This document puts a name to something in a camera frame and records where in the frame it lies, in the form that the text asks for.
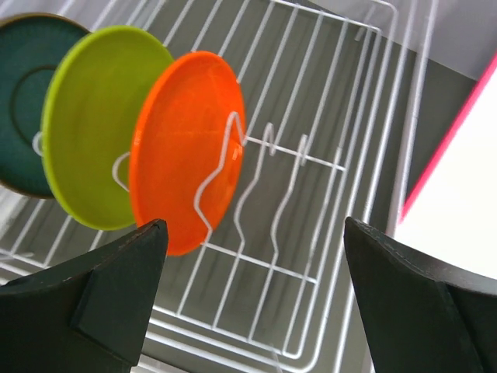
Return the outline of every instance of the black plastic part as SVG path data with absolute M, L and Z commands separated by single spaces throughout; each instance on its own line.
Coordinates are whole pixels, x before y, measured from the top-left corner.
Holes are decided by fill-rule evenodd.
M 138 363 L 167 249 L 153 221 L 0 287 L 1 372 L 129 372 Z
M 496 280 L 352 218 L 345 251 L 376 373 L 497 372 Z

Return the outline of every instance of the orange plate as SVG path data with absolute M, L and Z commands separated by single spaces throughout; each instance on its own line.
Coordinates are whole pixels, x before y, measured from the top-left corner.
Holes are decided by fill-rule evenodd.
M 193 52 L 171 64 L 143 105 L 130 156 L 131 205 L 138 226 L 166 220 L 169 255 L 189 253 L 206 238 L 207 227 L 195 212 L 193 198 L 217 168 L 232 111 L 238 112 L 245 133 L 240 85 L 229 65 L 210 52 Z M 234 124 L 224 168 L 200 200 L 213 228 L 233 197 L 242 155 Z

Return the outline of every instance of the white wire dish rack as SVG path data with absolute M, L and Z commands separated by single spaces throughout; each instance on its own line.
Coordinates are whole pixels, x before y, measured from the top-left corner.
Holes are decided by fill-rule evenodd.
M 355 20 L 304 1 L 0 2 L 0 16 L 48 11 L 91 30 L 140 26 L 176 57 L 218 53 L 242 84 L 247 131 L 239 132 L 245 158 L 237 193 L 195 253 L 166 260 L 144 354 L 194 370 L 207 361 L 217 371 L 369 368 L 364 336 L 350 327 L 354 318 L 352 329 L 360 329 L 360 321 L 344 270 L 343 220 L 370 219 L 402 80 L 412 73 L 394 203 L 403 198 L 436 0 L 406 2 L 401 26 L 389 2 L 354 6 L 362 14 Z M 393 39 L 408 45 L 416 17 L 426 26 L 417 30 L 414 72 L 405 74 L 408 50 Z M 239 131 L 237 119 L 227 118 L 226 135 Z M 30 274 L 122 234 L 83 227 L 54 201 L 28 200 L 0 240 L 0 277 Z M 182 354 L 200 359 L 176 359 Z

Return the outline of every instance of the dark green plate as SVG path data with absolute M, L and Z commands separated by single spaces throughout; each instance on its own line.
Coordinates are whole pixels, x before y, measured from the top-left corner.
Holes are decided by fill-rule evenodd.
M 31 144 L 55 68 L 87 33 L 83 26 L 47 13 L 0 21 L 0 183 L 9 189 L 53 197 Z

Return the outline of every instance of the plate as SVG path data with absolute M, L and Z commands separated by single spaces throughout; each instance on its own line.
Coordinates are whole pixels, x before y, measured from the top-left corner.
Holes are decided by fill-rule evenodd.
M 151 34 L 110 26 L 83 38 L 57 68 L 43 108 L 43 167 L 58 202 L 83 225 L 134 223 L 129 193 L 112 168 L 130 151 L 141 106 L 172 61 Z
M 193 52 L 159 78 L 146 99 L 130 156 L 130 195 L 137 224 L 166 220 L 168 254 L 189 253 L 207 227 L 193 207 L 199 185 L 217 168 L 228 116 L 238 112 L 245 133 L 242 91 L 216 54 Z M 213 228 L 226 212 L 242 167 L 243 146 L 231 129 L 226 162 L 207 186 L 200 208 Z
M 53 197 L 32 141 L 55 69 L 87 33 L 69 19 L 46 13 L 0 21 L 0 180 L 11 190 Z

